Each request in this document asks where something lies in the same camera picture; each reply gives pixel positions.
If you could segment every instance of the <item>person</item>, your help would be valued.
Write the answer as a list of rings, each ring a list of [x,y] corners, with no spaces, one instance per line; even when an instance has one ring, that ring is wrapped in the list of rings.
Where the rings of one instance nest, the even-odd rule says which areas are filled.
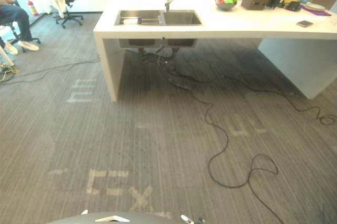
[[[0,46],[6,53],[11,53],[13,55],[17,55],[18,53],[17,49],[13,47],[10,42],[8,41],[4,42],[1,37],[0,37]]]
[[[29,29],[28,14],[12,3],[14,0],[0,0],[0,18],[8,18],[10,21],[17,22],[21,33],[18,45],[31,51],[37,51],[38,46],[31,42],[33,39]]]

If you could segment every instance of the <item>stainless steel sink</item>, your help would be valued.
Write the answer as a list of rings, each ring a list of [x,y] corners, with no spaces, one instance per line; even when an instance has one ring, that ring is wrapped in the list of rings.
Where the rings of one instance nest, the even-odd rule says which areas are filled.
[[[139,10],[119,11],[115,25],[124,26],[198,26],[202,25],[193,10]],[[195,38],[123,38],[119,39],[120,47],[194,47]]]
[[[195,11],[163,12],[165,25],[201,25]]]
[[[119,11],[115,25],[202,25],[198,15],[193,10],[139,10]]]
[[[119,11],[115,25],[159,25],[160,11]]]

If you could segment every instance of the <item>black office chair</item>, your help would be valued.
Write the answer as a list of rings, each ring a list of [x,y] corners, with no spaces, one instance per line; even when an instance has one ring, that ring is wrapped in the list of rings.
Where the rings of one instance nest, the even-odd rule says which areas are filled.
[[[14,1],[12,4],[15,4],[15,5],[19,6],[16,1]],[[2,25],[2,26],[9,26],[10,29],[12,30],[13,35],[15,37],[14,39],[12,39],[10,41],[10,43],[12,45],[15,44],[15,43],[17,43],[20,40],[20,35],[16,33],[15,28],[13,26],[13,21],[11,21],[8,17],[1,18],[0,19],[0,25]],[[33,40],[36,41],[37,44],[41,44],[41,41],[39,40],[39,38],[33,38]],[[24,49],[23,47],[21,47],[21,49],[22,49],[22,52],[24,52],[24,53],[26,52],[26,49]]]
[[[69,6],[69,8],[71,8],[71,7],[73,7],[73,5],[71,5],[70,3],[74,2],[74,1],[75,1],[75,0],[65,0],[65,3],[66,3],[66,5]],[[62,27],[63,27],[63,29],[65,29],[64,24],[65,24],[65,22],[67,22],[68,20],[74,20],[74,21],[78,22],[79,25],[82,25],[81,21],[77,20],[76,17],[80,17],[81,20],[83,20],[83,16],[82,16],[82,15],[70,15],[70,13],[69,13],[69,11],[68,11],[68,9],[67,9],[67,7],[66,7],[65,17],[64,17],[64,18],[60,18],[60,17],[59,17],[59,18],[56,20],[56,23],[58,24],[58,21],[59,21],[59,20],[63,20],[63,22],[62,22],[62,24],[61,24]]]

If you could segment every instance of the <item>power cord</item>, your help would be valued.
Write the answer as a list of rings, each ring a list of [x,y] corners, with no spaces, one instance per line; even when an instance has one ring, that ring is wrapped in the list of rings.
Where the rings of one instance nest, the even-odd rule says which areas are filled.
[[[147,58],[151,58],[150,60],[145,60],[145,61],[143,61],[143,63],[154,63],[154,64],[156,64],[157,66],[158,66],[158,68],[159,68],[159,70],[160,70],[160,72],[162,73],[162,75],[171,83],[171,84],[173,84],[175,87],[178,87],[178,88],[180,88],[180,89],[183,89],[183,90],[186,90],[186,91],[189,91],[190,93],[191,93],[191,95],[192,95],[192,98],[193,99],[195,99],[195,100],[197,100],[199,103],[201,103],[201,104],[204,104],[204,105],[208,105],[209,106],[209,108],[206,110],[206,112],[205,112],[205,114],[204,114],[204,120],[205,120],[205,122],[208,124],[208,125],[211,125],[211,126],[213,126],[214,128],[216,128],[216,129],[219,129],[220,131],[222,131],[223,132],[223,134],[225,135],[225,146],[224,146],[224,148],[219,152],[219,153],[217,153],[217,154],[215,154],[214,156],[212,156],[210,159],[209,159],[209,161],[208,161],[208,163],[207,163],[207,170],[208,170],[208,173],[209,173],[209,176],[211,177],[211,179],[216,183],[216,184],[218,184],[219,186],[221,186],[221,187],[224,187],[224,188],[228,188],[228,189],[237,189],[237,188],[241,188],[241,187],[243,187],[243,186],[245,186],[246,184],[248,184],[249,185],[249,188],[250,188],[250,190],[252,191],[252,193],[254,194],[254,196],[259,200],[259,202],[262,204],[262,205],[264,205],[278,220],[279,220],[279,222],[280,223],[282,223],[282,224],[284,224],[284,222],[283,222],[283,220],[257,195],[257,193],[255,192],[255,190],[253,189],[253,187],[252,187],[252,184],[251,184],[251,181],[250,181],[250,179],[251,179],[251,176],[252,176],[252,174],[253,174],[253,172],[254,171],[257,171],[257,170],[261,170],[261,171],[265,171],[265,172],[268,172],[268,173],[271,173],[271,174],[274,174],[274,175],[277,175],[277,174],[279,174],[279,169],[277,168],[277,165],[276,165],[276,163],[274,162],[274,160],[273,159],[271,159],[269,156],[267,156],[267,155],[265,155],[265,154],[257,154],[257,155],[255,155],[254,157],[253,157],[253,159],[252,159],[252,161],[251,161],[251,165],[250,165],[250,170],[249,170],[249,173],[248,173],[248,176],[247,176],[247,179],[243,182],[243,183],[241,183],[241,184],[239,184],[239,185],[237,185],[237,186],[231,186],[231,185],[228,185],[228,184],[225,184],[225,183],[222,183],[222,182],[220,182],[220,181],[218,181],[215,177],[214,177],[214,175],[213,175],[213,173],[212,173],[212,171],[211,171],[211,164],[212,164],[212,162],[218,157],[218,156],[220,156],[221,154],[223,154],[226,150],[227,150],[227,148],[228,148],[228,146],[229,146],[229,136],[228,136],[228,134],[227,134],[227,132],[222,128],[222,127],[220,127],[219,125],[217,125],[217,124],[214,124],[213,122],[211,122],[210,120],[209,120],[209,116],[208,116],[208,114],[209,114],[209,112],[210,112],[210,110],[215,106],[213,103],[208,103],[208,102],[205,102],[205,101],[203,101],[203,100],[201,100],[201,99],[199,99],[199,98],[197,98],[196,96],[195,96],[195,94],[194,94],[194,92],[193,92],[193,88],[191,88],[190,86],[186,86],[186,85],[181,85],[181,84],[178,84],[178,83],[175,83],[171,78],[169,78],[169,77],[167,77],[166,76],[166,74],[165,74],[165,72],[164,72],[164,70],[163,70],[163,66],[162,66],[162,64],[163,65],[167,65],[167,61],[165,61],[164,63],[160,63],[160,57],[158,57],[158,60],[156,60],[155,59],[155,56],[154,56],[155,54],[145,54],[144,56],[146,56]],[[167,71],[167,73],[168,74],[170,74],[170,75],[172,75],[172,76],[178,76],[178,77],[183,77],[183,78],[185,78],[185,79],[188,79],[188,80],[190,80],[190,81],[193,81],[193,82],[196,82],[196,83],[205,83],[205,84],[209,84],[209,83],[212,83],[212,82],[214,82],[216,79],[218,79],[219,77],[221,77],[221,78],[227,78],[227,79],[230,79],[230,80],[232,80],[232,81],[237,81],[237,82],[239,82],[240,84],[242,84],[243,86],[245,86],[247,89],[249,89],[249,90],[251,90],[251,91],[253,91],[253,92],[264,92],[264,93],[273,93],[273,94],[277,94],[277,95],[280,95],[280,96],[282,96],[282,97],[284,97],[292,106],[293,106],[293,108],[295,109],[295,110],[297,110],[298,112],[306,112],[306,111],[309,111],[309,110],[313,110],[313,109],[317,109],[318,110],[318,113],[317,113],[317,115],[316,115],[316,117],[315,117],[315,119],[317,119],[317,120],[319,120],[320,121],[320,123],[322,124],[322,125],[333,125],[334,123],[335,123],[335,121],[336,121],[336,119],[337,119],[337,116],[336,115],[334,115],[334,114],[326,114],[326,115],[320,115],[321,114],[321,108],[319,107],[319,106],[312,106],[312,107],[309,107],[309,108],[306,108],[306,109],[299,109],[299,108],[297,108],[297,106],[295,106],[291,101],[290,101],[290,99],[286,96],[286,95],[284,95],[283,93],[281,93],[281,92],[277,92],[277,91],[270,91],[270,90],[257,90],[257,89],[254,89],[254,88],[251,88],[251,87],[249,87],[246,83],[244,83],[243,81],[241,81],[241,80],[239,80],[239,79],[236,79],[236,78],[234,78],[234,77],[231,77],[231,76],[227,76],[227,75],[222,75],[222,74],[219,74],[219,75],[217,75],[214,79],[211,79],[211,80],[209,80],[209,81],[201,81],[201,80],[198,80],[198,79],[196,79],[196,78],[194,78],[194,77],[192,77],[192,76],[189,76],[189,75],[184,75],[184,74],[181,74],[181,73],[179,73],[176,69],[175,69],[175,67],[174,67],[174,70],[172,71],[172,70],[169,70],[167,67],[165,67],[164,66],[164,68],[166,69],[166,71]],[[269,161],[271,161],[272,163],[273,163],[273,165],[274,165],[274,167],[275,167],[275,170],[268,170],[268,169],[263,169],[263,168],[253,168],[253,164],[254,164],[254,161],[255,161],[255,159],[256,158],[259,158],[259,157],[263,157],[263,158],[266,158],[266,159],[268,159]]]
[[[30,72],[30,73],[27,73],[27,74],[23,74],[23,75],[20,75],[20,76],[17,76],[16,78],[19,78],[19,77],[24,77],[24,76],[29,76],[29,75],[34,75],[34,74],[37,74],[37,73],[42,73],[42,72],[46,72],[44,75],[42,75],[41,77],[37,78],[37,79],[33,79],[33,80],[22,80],[22,81],[15,81],[15,82],[9,82],[9,83],[0,83],[0,85],[10,85],[10,84],[16,84],[16,83],[33,83],[33,82],[37,82],[39,80],[42,80],[47,74],[49,74],[50,72],[52,71],[59,71],[59,72],[66,72],[66,71],[69,71],[71,70],[73,67],[77,66],[77,65],[81,65],[81,64],[88,64],[88,63],[91,63],[91,64],[94,64],[94,63],[97,63],[100,61],[100,58],[97,57],[96,59],[93,59],[93,60],[89,60],[89,61],[82,61],[82,62],[76,62],[76,63],[70,63],[70,64],[64,64],[64,65],[60,65],[60,66],[56,66],[56,67],[49,67],[47,69],[43,69],[43,70],[39,70],[39,71],[35,71],[35,72]],[[60,68],[63,68],[63,67],[67,67],[69,66],[69,68],[67,69],[64,69],[64,70],[59,70]]]
[[[322,125],[333,125],[336,123],[336,120],[337,120],[337,116],[334,115],[334,114],[326,114],[326,115],[321,115],[321,108],[319,106],[311,106],[309,108],[305,108],[305,109],[300,109],[298,108],[296,105],[294,105],[292,103],[292,101],[283,93],[281,92],[278,92],[278,91],[272,91],[272,90],[259,90],[259,89],[254,89],[254,88],[251,88],[249,87],[245,82],[237,79],[237,78],[234,78],[234,77],[231,77],[231,76],[228,76],[228,75],[223,75],[223,74],[219,74],[217,75],[215,78],[209,80],[209,81],[200,81],[192,76],[189,76],[189,75],[184,75],[184,74],[181,74],[179,73],[176,68],[174,68],[173,72],[175,73],[172,73],[172,71],[168,71],[169,74],[171,75],[174,75],[174,76],[180,76],[180,77],[183,77],[183,78],[186,78],[188,80],[191,80],[193,82],[196,82],[196,83],[212,83],[214,82],[216,79],[218,78],[227,78],[227,79],[230,79],[232,81],[236,81],[236,82],[239,82],[240,84],[242,84],[243,86],[245,86],[248,90],[251,90],[253,92],[260,92],[260,93],[272,93],[272,94],[276,94],[276,95],[279,95],[283,98],[285,98],[289,104],[298,112],[306,112],[306,111],[309,111],[309,110],[317,110],[317,114],[316,114],[316,117],[315,119],[318,120]]]
[[[14,78],[14,74],[18,73],[19,70],[11,67],[11,66],[6,66],[4,64],[1,64],[0,66],[0,75],[3,75],[3,77],[1,78],[0,82],[8,82],[9,80]],[[12,77],[6,80],[6,75],[12,73]]]

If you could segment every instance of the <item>jeans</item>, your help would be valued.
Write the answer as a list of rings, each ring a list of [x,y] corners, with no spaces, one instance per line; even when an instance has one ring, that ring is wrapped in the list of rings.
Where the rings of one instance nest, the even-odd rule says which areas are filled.
[[[28,14],[24,9],[16,5],[1,5],[1,18],[8,18],[10,21],[17,22],[22,41],[33,40],[31,30],[29,29]]]

